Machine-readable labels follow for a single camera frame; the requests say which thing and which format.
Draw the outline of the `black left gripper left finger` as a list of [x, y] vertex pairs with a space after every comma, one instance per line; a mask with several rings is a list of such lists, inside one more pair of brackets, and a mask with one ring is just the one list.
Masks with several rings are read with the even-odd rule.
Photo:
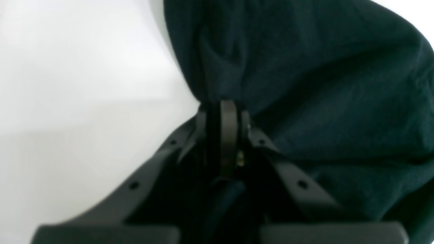
[[177, 244], [180, 230], [169, 225], [129, 226], [127, 219], [150, 196], [167, 165], [175, 163], [196, 129], [204, 132], [206, 112], [178, 127], [156, 153], [99, 204], [57, 225], [37, 229], [33, 244]]

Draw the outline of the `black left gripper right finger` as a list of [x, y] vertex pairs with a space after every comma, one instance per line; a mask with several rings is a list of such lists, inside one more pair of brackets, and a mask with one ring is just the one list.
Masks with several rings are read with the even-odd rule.
[[261, 244], [407, 244], [395, 221], [368, 221], [344, 209], [298, 166], [284, 159], [249, 113], [219, 102], [219, 175], [244, 182], [261, 223]]

